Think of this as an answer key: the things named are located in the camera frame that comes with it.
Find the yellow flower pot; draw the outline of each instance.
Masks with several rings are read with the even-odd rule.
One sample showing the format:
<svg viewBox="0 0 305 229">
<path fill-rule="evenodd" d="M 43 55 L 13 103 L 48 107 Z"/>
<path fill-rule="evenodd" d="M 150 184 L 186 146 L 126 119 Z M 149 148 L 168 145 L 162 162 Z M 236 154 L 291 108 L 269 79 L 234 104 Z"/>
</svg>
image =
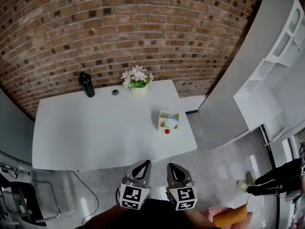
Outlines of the yellow flower pot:
<svg viewBox="0 0 305 229">
<path fill-rule="evenodd" d="M 130 91 L 133 95 L 137 97 L 144 97 L 147 93 L 147 85 L 142 88 L 130 88 Z"/>
</svg>

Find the gray floor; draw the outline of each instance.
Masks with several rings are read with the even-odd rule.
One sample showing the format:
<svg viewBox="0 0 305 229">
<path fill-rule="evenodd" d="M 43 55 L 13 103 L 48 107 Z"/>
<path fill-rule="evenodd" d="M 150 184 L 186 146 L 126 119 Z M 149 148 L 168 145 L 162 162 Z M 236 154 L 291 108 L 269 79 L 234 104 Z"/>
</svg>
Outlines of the gray floor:
<svg viewBox="0 0 305 229">
<path fill-rule="evenodd" d="M 197 121 L 197 114 L 188 115 L 198 148 L 195 151 L 153 163 L 150 185 L 152 198 L 164 196 L 167 187 L 166 166 L 177 163 L 188 169 L 198 190 L 197 208 L 223 206 L 236 208 L 247 202 L 248 194 L 236 189 L 237 180 L 245 180 L 246 172 L 254 170 L 257 176 L 271 169 L 264 141 L 259 130 L 240 140 L 216 150 L 206 150 L 203 131 Z M 99 210 L 103 212 L 115 205 L 115 191 L 121 183 L 125 167 L 106 169 L 99 189 Z M 98 186 L 101 171 L 78 172 L 79 177 L 94 192 Z M 55 188 L 62 214 L 58 219 L 47 222 L 48 229 L 72 229 L 81 224 L 84 216 L 93 211 L 94 196 L 84 187 L 72 172 L 37 173 L 33 179 L 48 180 Z M 47 187 L 37 188 L 41 199 L 43 215 L 54 214 L 54 203 Z M 275 228 L 276 199 L 272 196 L 251 196 L 248 211 L 253 212 L 250 228 Z M 36 228 L 23 223 L 24 228 Z"/>
</svg>

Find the black bottle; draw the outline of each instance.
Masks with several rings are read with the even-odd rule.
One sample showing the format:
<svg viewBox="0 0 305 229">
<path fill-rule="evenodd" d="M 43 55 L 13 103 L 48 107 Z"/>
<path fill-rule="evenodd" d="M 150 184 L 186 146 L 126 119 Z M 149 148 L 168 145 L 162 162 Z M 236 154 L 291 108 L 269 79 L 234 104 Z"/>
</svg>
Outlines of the black bottle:
<svg viewBox="0 0 305 229">
<path fill-rule="evenodd" d="M 91 76 L 89 74 L 86 74 L 85 72 L 81 72 L 78 81 L 88 97 L 93 97 L 95 95 L 95 91 L 91 81 Z"/>
</svg>

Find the green leaves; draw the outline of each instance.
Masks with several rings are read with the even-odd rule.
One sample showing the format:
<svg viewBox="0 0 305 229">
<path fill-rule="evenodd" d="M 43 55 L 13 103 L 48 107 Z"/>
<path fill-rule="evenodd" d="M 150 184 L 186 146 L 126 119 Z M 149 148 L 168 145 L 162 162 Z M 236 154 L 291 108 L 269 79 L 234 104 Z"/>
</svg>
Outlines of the green leaves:
<svg viewBox="0 0 305 229">
<path fill-rule="evenodd" d="M 144 81 L 135 81 L 135 80 L 131 80 L 130 84 L 132 85 L 132 88 L 142 88 L 146 85 L 146 83 Z"/>
<path fill-rule="evenodd" d="M 150 79 L 149 75 L 147 74 L 146 85 L 147 85 L 149 82 L 151 82 L 151 79 Z"/>
</svg>

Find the chair leg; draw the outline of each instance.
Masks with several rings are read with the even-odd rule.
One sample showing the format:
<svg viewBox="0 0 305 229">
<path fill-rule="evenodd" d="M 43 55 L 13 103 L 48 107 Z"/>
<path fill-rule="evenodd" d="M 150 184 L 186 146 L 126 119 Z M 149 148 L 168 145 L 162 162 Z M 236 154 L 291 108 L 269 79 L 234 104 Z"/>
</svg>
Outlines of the chair leg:
<svg viewBox="0 0 305 229">
<path fill-rule="evenodd" d="M 41 222 L 45 222 L 45 221 L 48 221 L 48 220 L 52 220 L 52 219 L 58 218 L 59 214 L 60 214 L 60 209 L 59 209 L 59 206 L 58 206 L 58 203 L 57 203 L 57 199 L 56 199 L 54 188 L 53 188 L 52 184 L 50 182 L 48 182 L 48 181 L 36 181 L 36 182 L 31 182 L 31 183 L 32 184 L 39 184 L 39 183 L 49 184 L 50 187 L 51 187 L 51 190 L 52 190 L 53 199 L 54 199 L 55 206 L 56 206 L 56 209 L 57 209 L 57 215 L 56 216 L 52 216 L 52 217 L 36 220 L 36 223 L 41 223 Z"/>
<path fill-rule="evenodd" d="M 2 189 L 0 188 L 0 194 L 1 194 L 2 202 L 3 202 L 3 205 L 4 205 L 5 209 L 6 209 L 10 214 L 15 215 L 15 216 L 19 216 L 19 212 L 11 211 L 11 210 L 9 209 L 9 206 L 8 206 L 6 200 L 5 200 L 4 194 L 11 194 L 11 195 L 13 195 L 13 193 L 12 193 L 12 192 L 9 192 L 9 191 L 2 191 Z"/>
<path fill-rule="evenodd" d="M 24 200 L 24 195 L 23 195 L 23 192 L 22 192 L 21 188 L 19 188 L 19 194 L 20 194 L 20 199 L 21 199 L 21 201 L 22 201 L 22 204 L 23 204 L 23 205 L 26 205 L 26 202 L 25 202 L 25 200 Z M 27 206 L 24 206 L 24 210 L 25 210 L 24 214 L 25 214 L 26 217 L 29 219 L 29 221 L 33 221 L 33 220 L 31 219 L 31 217 L 30 217 L 30 213 L 29 213 L 29 210 L 28 210 Z"/>
</svg>

